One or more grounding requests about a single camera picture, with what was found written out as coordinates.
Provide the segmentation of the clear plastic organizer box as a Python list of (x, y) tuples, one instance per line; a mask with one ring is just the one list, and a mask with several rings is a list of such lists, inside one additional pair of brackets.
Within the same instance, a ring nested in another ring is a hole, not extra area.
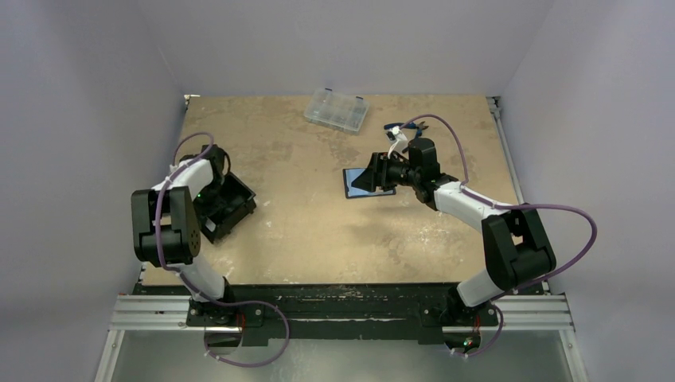
[(361, 96), (319, 88), (311, 96), (303, 116), (310, 123), (358, 135), (368, 110), (369, 102)]

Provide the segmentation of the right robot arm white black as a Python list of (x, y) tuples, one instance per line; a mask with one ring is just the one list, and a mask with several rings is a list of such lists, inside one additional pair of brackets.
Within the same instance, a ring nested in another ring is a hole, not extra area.
[(536, 210), (472, 197), (459, 179), (442, 172), (429, 138), (413, 139), (407, 154), (374, 153), (351, 186), (370, 193), (408, 186), (430, 209), (481, 234), (485, 268), (449, 290), (447, 313), (453, 322), (467, 323), (479, 306), (555, 268), (556, 257)]

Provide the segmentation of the blue handled pliers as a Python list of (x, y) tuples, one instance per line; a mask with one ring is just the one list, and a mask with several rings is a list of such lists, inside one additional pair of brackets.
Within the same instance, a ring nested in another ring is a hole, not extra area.
[(393, 131), (395, 129), (398, 129), (399, 131), (403, 129), (407, 130), (414, 130), (415, 131), (415, 138), (419, 138), (423, 136), (423, 132), (428, 128), (428, 125), (424, 122), (418, 122), (418, 123), (408, 123), (406, 125), (403, 125), (402, 123), (389, 123), (385, 124), (383, 126), (384, 130), (386, 131), (386, 135), (390, 140), (393, 140), (394, 133)]

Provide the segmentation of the black aluminium mounting rail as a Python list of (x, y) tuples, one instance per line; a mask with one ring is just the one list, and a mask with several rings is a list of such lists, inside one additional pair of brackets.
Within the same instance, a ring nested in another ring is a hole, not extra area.
[(111, 329), (230, 334), (246, 346), (271, 339), (392, 340), (478, 345), (497, 331), (571, 329), (561, 295), (518, 294), (451, 318), (446, 283), (240, 285), (238, 308), (198, 307), (178, 288), (118, 297)]

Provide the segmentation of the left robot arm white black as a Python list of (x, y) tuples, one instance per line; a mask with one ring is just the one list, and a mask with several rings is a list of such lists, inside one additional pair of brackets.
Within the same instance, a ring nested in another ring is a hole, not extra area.
[(201, 230), (217, 224), (209, 214), (223, 205), (221, 191), (229, 156), (220, 147), (203, 146), (170, 167), (164, 181), (131, 195), (134, 250), (142, 262), (174, 273), (197, 302), (208, 302), (206, 314), (228, 325), (237, 304), (225, 296), (227, 280), (201, 252)]

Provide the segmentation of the black card tray box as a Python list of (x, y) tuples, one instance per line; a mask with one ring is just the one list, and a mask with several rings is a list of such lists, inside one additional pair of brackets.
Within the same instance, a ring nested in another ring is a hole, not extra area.
[(220, 184), (212, 183), (194, 199), (201, 232), (214, 244), (256, 208), (256, 193), (234, 173), (223, 176)]

